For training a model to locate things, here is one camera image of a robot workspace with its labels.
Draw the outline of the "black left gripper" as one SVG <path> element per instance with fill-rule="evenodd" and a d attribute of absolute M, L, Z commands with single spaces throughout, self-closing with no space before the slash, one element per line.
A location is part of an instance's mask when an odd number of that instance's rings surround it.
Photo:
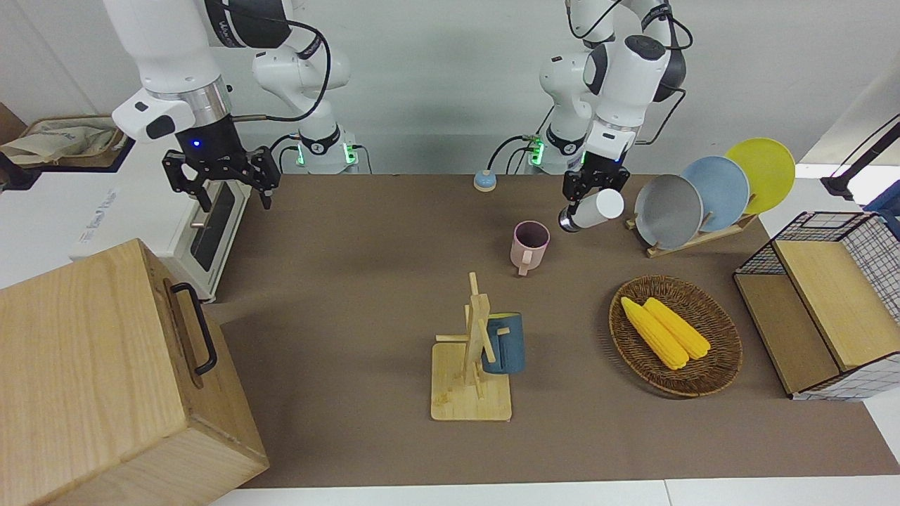
<path fill-rule="evenodd" d="M 594 188 L 609 188 L 620 193 L 630 176 L 621 160 L 611 160 L 586 150 L 581 167 L 563 175 L 562 193 L 569 208 L 576 209 L 585 194 Z"/>

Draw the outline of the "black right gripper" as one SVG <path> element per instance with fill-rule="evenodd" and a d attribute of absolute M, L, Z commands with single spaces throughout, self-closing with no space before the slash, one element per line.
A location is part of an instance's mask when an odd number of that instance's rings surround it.
<path fill-rule="evenodd" d="M 271 209 L 272 195 L 280 185 L 282 170 L 267 146 L 247 153 L 232 115 L 225 115 L 212 124 L 184 129 L 174 137 L 180 151 L 168 150 L 162 157 L 162 167 L 174 192 L 186 193 L 204 212 L 211 212 L 206 175 L 212 175 L 250 185 L 259 195 L 264 210 Z M 184 166 L 193 169 L 197 175 L 190 179 L 184 173 Z"/>

